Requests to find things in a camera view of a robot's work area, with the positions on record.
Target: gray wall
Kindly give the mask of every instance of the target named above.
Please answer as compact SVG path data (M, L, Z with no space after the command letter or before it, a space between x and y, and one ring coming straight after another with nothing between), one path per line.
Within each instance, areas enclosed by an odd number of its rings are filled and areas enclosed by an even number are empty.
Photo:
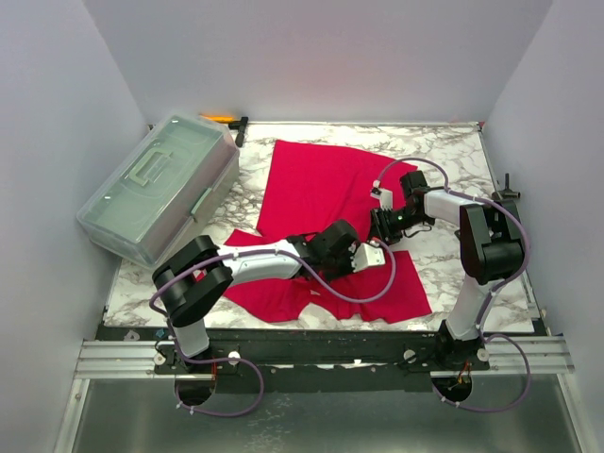
M554 2L485 127L533 242L529 274L563 332L604 449L604 4Z
M79 0L0 14L0 450L52 451L116 260L76 211L144 133Z
M550 0L85 0L147 119L486 119Z

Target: plastic storage box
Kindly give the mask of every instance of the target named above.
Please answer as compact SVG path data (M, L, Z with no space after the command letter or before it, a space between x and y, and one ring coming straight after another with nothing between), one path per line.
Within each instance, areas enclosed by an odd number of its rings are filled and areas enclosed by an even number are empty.
M239 149L225 126L172 115L147 134L77 220L94 243L154 269L187 228L208 222L238 176Z

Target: red cloth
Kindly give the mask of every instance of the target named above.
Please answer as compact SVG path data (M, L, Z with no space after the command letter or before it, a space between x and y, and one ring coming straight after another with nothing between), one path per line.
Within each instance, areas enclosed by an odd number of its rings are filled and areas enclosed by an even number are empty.
M367 239L369 210L379 206L370 196L373 181L392 161L373 153L341 146L277 141L255 236L235 230L228 245L273 243L293 234L321 231L338 219L348 221ZM382 183L392 188L394 205L404 205L399 178L415 167L401 163ZM364 321L383 318L396 323L430 314L422 283L408 252L395 252L396 278L391 290L369 304L352 304L329 293L314 280L261 280L229 288L225 296L269 323L297 319L310 303L329 310L337 319L355 313ZM377 294L388 281L389 265L338 278L330 286L354 298Z

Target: white marble tabletop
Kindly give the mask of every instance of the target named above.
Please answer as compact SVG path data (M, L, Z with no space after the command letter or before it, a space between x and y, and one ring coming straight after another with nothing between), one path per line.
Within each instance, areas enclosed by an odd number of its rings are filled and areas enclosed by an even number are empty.
M268 180L275 140L353 146L391 158L422 157L441 164L453 189L489 195L494 186L476 126L342 126L327 124L258 124L248 127L241 149L240 180L204 229L216 243L224 242L234 228L255 232ZM441 185L440 174L421 166L428 184ZM328 311L309 304L294 321L268 324L221 298L206 316L207 327L313 328L350 330L435 330L453 308L463 270L455 228L437 221L430 233L402 241L419 273L433 313L387 324L364 322L359 317L337 320ZM154 292L151 273L123 260L109 295L106 326L163 327L164 321L147 305ZM528 298L520 279L504 288L486 321L489 331L532 332Z

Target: bolt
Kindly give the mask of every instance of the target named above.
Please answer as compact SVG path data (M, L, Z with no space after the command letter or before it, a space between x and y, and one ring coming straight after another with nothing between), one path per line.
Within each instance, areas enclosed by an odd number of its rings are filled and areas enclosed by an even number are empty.
M489 360L489 351L484 349L483 347L479 349L476 353L476 357L478 357L479 361L488 361Z
M414 363L417 359L415 358L415 351L412 349L407 349L403 352L403 359L406 363Z

